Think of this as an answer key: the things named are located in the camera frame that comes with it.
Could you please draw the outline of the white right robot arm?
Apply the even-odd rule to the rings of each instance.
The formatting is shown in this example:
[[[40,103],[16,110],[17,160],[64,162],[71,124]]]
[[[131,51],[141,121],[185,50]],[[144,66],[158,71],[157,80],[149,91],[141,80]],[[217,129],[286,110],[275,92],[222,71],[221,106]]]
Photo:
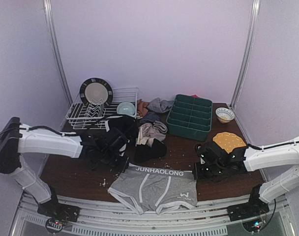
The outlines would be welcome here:
[[[299,186],[299,136],[277,144],[255,146],[233,133],[222,132],[194,149],[200,159],[193,167],[196,180],[221,181],[258,169],[291,165],[273,180],[253,187],[247,203],[229,206],[231,221],[269,212],[269,203]]]

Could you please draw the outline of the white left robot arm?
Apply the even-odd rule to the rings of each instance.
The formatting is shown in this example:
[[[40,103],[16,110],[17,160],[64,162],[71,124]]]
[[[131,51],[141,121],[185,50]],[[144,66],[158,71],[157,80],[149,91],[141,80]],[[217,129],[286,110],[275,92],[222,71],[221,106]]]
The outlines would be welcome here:
[[[77,222],[80,208],[61,204],[54,188],[35,174],[23,154],[44,153],[85,159],[122,173],[129,165],[129,158],[124,156],[128,142],[125,133],[117,128],[96,136],[89,129],[81,134],[60,132],[44,125],[29,126],[21,123],[19,117],[12,117],[0,132],[0,174],[13,177],[34,198],[37,212],[48,217],[45,229],[55,235],[68,223]]]

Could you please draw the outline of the grey boxer briefs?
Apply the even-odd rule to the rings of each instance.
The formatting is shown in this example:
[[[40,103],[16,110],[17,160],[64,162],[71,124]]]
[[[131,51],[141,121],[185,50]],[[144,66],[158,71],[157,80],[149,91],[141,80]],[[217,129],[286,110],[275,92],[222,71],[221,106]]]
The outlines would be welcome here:
[[[197,204],[196,180],[189,171],[129,165],[108,193],[138,215],[152,210],[162,215]]]

